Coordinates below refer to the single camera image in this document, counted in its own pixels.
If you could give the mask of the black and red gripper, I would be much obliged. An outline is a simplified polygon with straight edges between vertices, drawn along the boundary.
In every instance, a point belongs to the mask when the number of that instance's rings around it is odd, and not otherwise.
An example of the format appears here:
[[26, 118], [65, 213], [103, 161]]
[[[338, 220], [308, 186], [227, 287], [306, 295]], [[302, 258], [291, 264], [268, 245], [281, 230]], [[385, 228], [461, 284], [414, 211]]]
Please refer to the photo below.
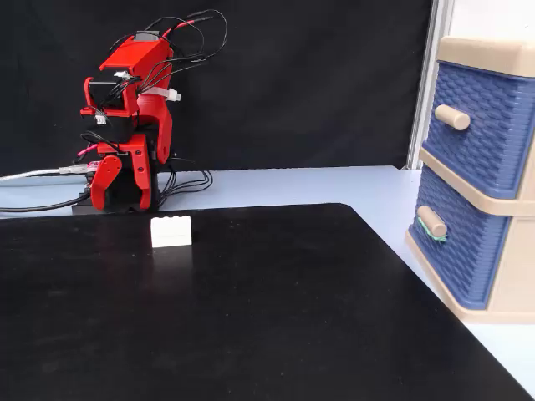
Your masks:
[[[103, 113], [83, 114], [86, 131], [81, 138], [89, 145], [103, 143], [119, 153], [122, 144], [130, 144], [134, 154], [123, 157], [123, 201], [130, 209], [149, 210], [151, 207], [150, 159], [146, 152], [146, 137], [141, 133], [140, 113], [130, 117], [106, 116]], [[122, 169], [116, 155], [106, 155], [97, 166], [90, 186], [90, 199], [97, 210], [103, 210], [105, 192]]]

